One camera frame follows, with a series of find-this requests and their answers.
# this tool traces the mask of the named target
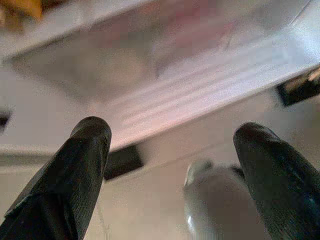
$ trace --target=yellow object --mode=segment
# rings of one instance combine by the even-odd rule
[[[19,13],[0,5],[0,28],[12,32],[22,32],[23,26]]]
[[[37,20],[42,17],[42,0],[0,0],[7,8],[23,12]]]

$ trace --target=white surface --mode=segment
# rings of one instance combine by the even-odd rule
[[[44,79],[21,77],[2,68],[0,107],[12,109],[13,115],[0,136],[0,152],[52,154],[68,138],[76,123],[91,115],[109,123],[111,149],[119,149],[307,71],[320,63],[320,31],[317,31],[320,21],[315,20],[319,17],[320,2],[307,2],[295,1],[291,8],[292,1],[283,0],[280,6],[273,1],[271,10],[289,12],[290,9],[291,18],[280,17],[277,22],[277,16],[272,14],[264,16],[258,12],[248,16],[235,29],[229,45],[222,44],[228,46],[227,49],[214,49],[178,62],[159,76],[156,83],[109,102],[83,103]],[[92,11],[99,9],[94,19],[103,17],[104,9],[110,8],[105,12],[107,16],[131,4],[130,1],[110,2],[110,5],[102,1],[93,3],[96,7]],[[250,34],[257,38],[248,40],[246,37]],[[14,40],[11,43],[19,46]]]

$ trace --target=blurry object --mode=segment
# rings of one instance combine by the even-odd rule
[[[48,11],[69,0],[42,0],[42,11]]]
[[[208,49],[226,48],[239,18],[265,3],[265,0],[163,1],[160,11],[163,32],[153,47],[158,70]]]
[[[194,239],[269,240],[248,188],[235,168],[194,162],[183,189],[185,217]]]
[[[146,3],[91,26],[87,32],[101,47],[110,47],[130,34],[159,28],[159,1]]]
[[[319,172],[269,128],[254,122],[242,125],[233,142],[272,239],[320,239]]]
[[[143,166],[137,147],[128,146],[109,154],[103,177],[108,181]]]
[[[41,0],[0,0],[0,3],[8,9],[22,12],[37,20],[42,17],[42,1]]]
[[[21,32],[22,16],[17,11],[0,5],[0,27],[11,32]]]
[[[11,112],[7,110],[0,110],[0,135],[4,133],[7,123],[11,117]]]
[[[151,56],[154,32],[135,31],[116,41],[92,29],[14,59],[21,73],[62,87],[81,101],[107,101],[156,79]]]
[[[302,74],[277,87],[285,106],[320,94],[320,68]]]

